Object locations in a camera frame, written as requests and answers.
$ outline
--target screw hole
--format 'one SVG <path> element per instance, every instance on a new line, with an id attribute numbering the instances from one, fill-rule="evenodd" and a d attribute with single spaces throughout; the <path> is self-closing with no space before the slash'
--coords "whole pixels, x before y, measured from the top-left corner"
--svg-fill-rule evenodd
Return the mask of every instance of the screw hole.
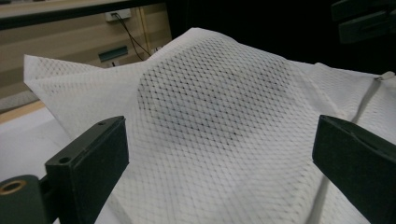
<path id="1" fill-rule="evenodd" d="M 68 158 L 68 157 L 64 157 L 64 158 L 61 158 L 61 159 L 59 160 L 60 163 L 67 163 L 67 162 L 69 162 L 69 161 L 70 161 L 70 158 Z"/>
<path id="2" fill-rule="evenodd" d="M 23 188 L 26 185 L 26 181 L 24 180 L 14 180 L 9 183 L 6 183 L 4 186 L 0 187 L 0 195 L 6 195 L 13 192 L 16 192 Z"/>

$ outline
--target white cloth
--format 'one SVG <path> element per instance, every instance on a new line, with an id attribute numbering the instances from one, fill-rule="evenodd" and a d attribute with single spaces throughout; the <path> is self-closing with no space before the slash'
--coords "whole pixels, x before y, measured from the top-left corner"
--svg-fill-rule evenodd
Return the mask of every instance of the white cloth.
<path id="1" fill-rule="evenodd" d="M 108 69 L 25 57 L 25 83 L 71 138 L 126 118 L 130 164 L 109 198 L 121 223 L 305 223 L 323 177 L 311 157 L 318 116 L 353 118 L 372 80 L 319 63 L 304 73 L 199 28 L 145 62 Z M 376 124 L 383 118 L 363 116 L 396 142 Z M 367 223 L 328 192 L 321 223 Z"/>

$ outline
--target dark background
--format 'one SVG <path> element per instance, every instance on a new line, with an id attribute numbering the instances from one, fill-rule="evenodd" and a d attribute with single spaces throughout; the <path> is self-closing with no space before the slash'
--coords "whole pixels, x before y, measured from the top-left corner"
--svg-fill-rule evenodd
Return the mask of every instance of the dark background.
<path id="1" fill-rule="evenodd" d="M 374 74 L 395 71 L 396 36 L 341 44 L 340 21 L 332 20 L 335 2 L 167 0 L 166 4 L 173 38 L 200 27 L 293 61 Z"/>

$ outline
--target power cord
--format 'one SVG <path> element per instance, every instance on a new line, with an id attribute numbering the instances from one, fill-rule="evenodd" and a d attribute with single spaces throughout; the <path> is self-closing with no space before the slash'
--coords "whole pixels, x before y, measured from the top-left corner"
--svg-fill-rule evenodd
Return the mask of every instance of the power cord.
<path id="1" fill-rule="evenodd" d="M 126 26 L 125 22 L 123 21 L 122 17 L 120 16 L 120 14 L 117 13 L 117 12 L 115 12 L 115 13 L 112 13 L 111 16 L 117 17 L 117 20 L 119 20 L 119 22 L 121 23 L 121 25 L 123 26 L 123 28 L 125 29 L 125 31 L 128 33 L 129 39 L 131 40 L 132 46 L 134 47 L 134 52 L 136 53 L 137 57 L 139 57 L 139 59 L 140 59 L 141 61 L 144 61 L 144 59 L 142 59 L 142 58 L 140 57 L 140 55 L 137 53 L 136 46 L 134 45 L 134 43 L 136 43 L 143 51 L 145 51 L 145 52 L 148 54 L 148 56 L 151 56 L 151 54 L 150 54 L 147 50 L 145 50 L 145 49 L 144 49 L 144 48 L 132 37 L 131 33 L 130 33 L 129 30 L 128 30 L 128 27 Z"/>

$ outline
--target wall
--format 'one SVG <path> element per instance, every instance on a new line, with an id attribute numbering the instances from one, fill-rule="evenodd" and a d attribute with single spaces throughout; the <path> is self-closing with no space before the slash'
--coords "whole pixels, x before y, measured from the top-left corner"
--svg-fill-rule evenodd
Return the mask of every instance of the wall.
<path id="1" fill-rule="evenodd" d="M 125 23 L 148 52 L 171 41 L 166 4 L 131 8 L 131 13 Z M 29 91 L 23 83 L 25 54 L 108 67 L 110 62 L 101 63 L 98 53 L 125 45 L 128 54 L 117 59 L 120 65 L 139 62 L 121 24 L 105 21 L 103 13 L 0 31 L 0 101 Z M 135 46 L 147 59 L 147 53 Z"/>

